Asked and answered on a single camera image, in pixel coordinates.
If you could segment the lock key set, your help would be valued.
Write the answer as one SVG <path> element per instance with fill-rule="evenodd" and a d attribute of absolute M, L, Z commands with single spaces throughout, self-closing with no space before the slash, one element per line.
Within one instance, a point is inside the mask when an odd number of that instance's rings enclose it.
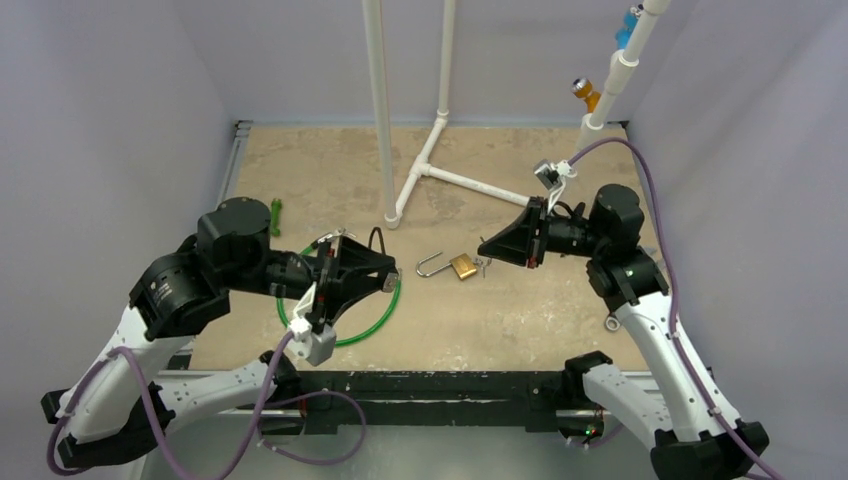
<path fill-rule="evenodd" d="M 331 230 L 330 232 L 320 236 L 315 240 L 316 244 L 330 242 L 337 238 L 347 237 L 351 239 L 356 239 L 357 235 L 349 231 L 347 228 L 340 227 L 335 230 Z"/>

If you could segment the padlock key set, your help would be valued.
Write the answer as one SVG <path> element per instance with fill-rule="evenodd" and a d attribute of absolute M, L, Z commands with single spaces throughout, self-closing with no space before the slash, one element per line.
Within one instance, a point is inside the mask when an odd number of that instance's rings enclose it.
<path fill-rule="evenodd" d="M 473 259 L 473 264 L 476 268 L 478 274 L 482 277 L 486 277 L 486 270 L 492 264 L 493 259 L 489 257 L 475 257 Z"/>

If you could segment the brass padlock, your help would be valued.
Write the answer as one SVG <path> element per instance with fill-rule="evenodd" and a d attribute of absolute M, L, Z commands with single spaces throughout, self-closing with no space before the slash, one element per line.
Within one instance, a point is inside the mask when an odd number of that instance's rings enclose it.
<path fill-rule="evenodd" d="M 419 277 L 430 278 L 445 270 L 451 270 L 460 281 L 464 281 L 479 272 L 477 264 L 467 253 L 460 254 L 450 259 L 446 264 L 431 271 L 424 271 L 423 266 L 442 254 L 441 251 L 431 254 L 416 263 L 415 272 Z"/>

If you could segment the black cable loop lock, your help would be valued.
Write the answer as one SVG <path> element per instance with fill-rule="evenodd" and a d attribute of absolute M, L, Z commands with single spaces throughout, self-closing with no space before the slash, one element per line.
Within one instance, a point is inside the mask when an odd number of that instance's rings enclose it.
<path fill-rule="evenodd" d="M 377 252 L 380 258 L 388 262 L 390 255 L 387 253 L 386 243 L 382 228 L 374 226 L 368 236 L 367 246 L 369 249 Z M 396 265 L 396 261 L 392 260 L 391 265 L 381 267 L 377 272 L 377 278 L 381 280 L 381 291 L 384 293 L 398 294 L 402 281 L 402 270 Z"/>

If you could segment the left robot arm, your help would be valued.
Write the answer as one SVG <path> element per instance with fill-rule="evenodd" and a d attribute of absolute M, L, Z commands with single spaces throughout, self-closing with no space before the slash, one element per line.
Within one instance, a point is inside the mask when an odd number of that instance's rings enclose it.
<path fill-rule="evenodd" d="M 53 425 L 49 468 L 61 476 L 122 465 L 163 448 L 168 434 L 217 414 L 292 405 L 307 411 L 293 358 L 328 360 L 335 325 L 377 292 L 395 292 L 400 272 L 383 249 L 348 233 L 323 237 L 314 255 L 275 250 L 272 215 L 249 197 L 223 201 L 196 232 L 153 261 L 129 293 L 118 327 L 72 387 L 41 400 Z M 229 314 L 234 291 L 292 299 L 296 306 L 277 347 L 242 367 L 191 380 L 156 381 L 171 357 L 211 322 Z"/>

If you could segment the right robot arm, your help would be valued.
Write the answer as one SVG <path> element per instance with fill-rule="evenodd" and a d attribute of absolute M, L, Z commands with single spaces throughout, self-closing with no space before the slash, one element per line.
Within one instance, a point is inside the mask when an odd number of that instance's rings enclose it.
<path fill-rule="evenodd" d="M 548 253 L 587 258 L 592 289 L 637 345 L 660 395 L 648 394 L 595 351 L 566 361 L 564 399 L 608 410 L 644 445 L 660 479 L 744 477 L 770 439 L 760 423 L 741 417 L 695 352 L 672 311 L 663 273 L 640 245 L 644 220 L 637 193 L 619 184 L 601 187 L 590 208 L 579 204 L 564 214 L 533 197 L 477 252 L 529 269 Z"/>

